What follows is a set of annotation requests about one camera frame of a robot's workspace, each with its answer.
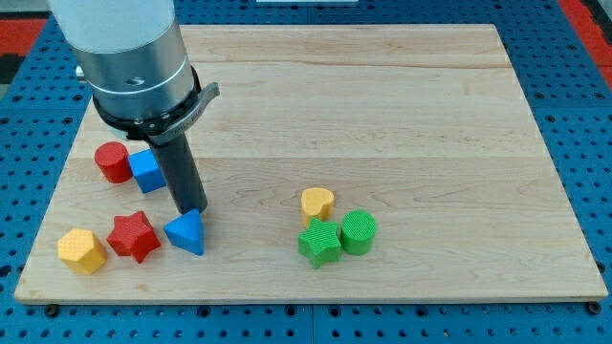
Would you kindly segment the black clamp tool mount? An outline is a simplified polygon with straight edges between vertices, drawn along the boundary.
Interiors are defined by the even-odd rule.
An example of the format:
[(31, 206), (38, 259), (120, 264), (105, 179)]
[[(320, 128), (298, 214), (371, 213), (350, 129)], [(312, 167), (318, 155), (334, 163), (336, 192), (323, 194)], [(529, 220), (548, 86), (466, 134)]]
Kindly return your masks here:
[(202, 88), (193, 66), (191, 73), (194, 87), (189, 96), (182, 103), (151, 119), (119, 118), (109, 113), (96, 97), (93, 97), (93, 103), (101, 119), (119, 131), (122, 139), (144, 140), (154, 145), (164, 145), (181, 136), (204, 113), (208, 104), (220, 95), (216, 82)]

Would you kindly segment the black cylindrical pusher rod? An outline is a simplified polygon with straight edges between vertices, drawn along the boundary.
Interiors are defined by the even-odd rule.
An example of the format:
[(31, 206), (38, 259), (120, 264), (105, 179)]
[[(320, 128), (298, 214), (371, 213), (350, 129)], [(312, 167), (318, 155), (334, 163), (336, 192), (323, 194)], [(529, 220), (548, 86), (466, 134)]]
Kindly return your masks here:
[(150, 143), (167, 188), (181, 214), (203, 212), (208, 198), (185, 135), (164, 144)]

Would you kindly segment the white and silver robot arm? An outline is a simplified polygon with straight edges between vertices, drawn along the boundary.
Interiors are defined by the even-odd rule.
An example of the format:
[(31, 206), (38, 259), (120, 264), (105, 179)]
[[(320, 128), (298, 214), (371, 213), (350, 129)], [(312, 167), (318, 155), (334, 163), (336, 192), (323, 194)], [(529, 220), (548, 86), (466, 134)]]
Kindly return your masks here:
[(101, 119), (148, 143), (180, 213), (208, 198), (186, 138), (219, 96), (191, 65), (172, 0), (49, 0)]

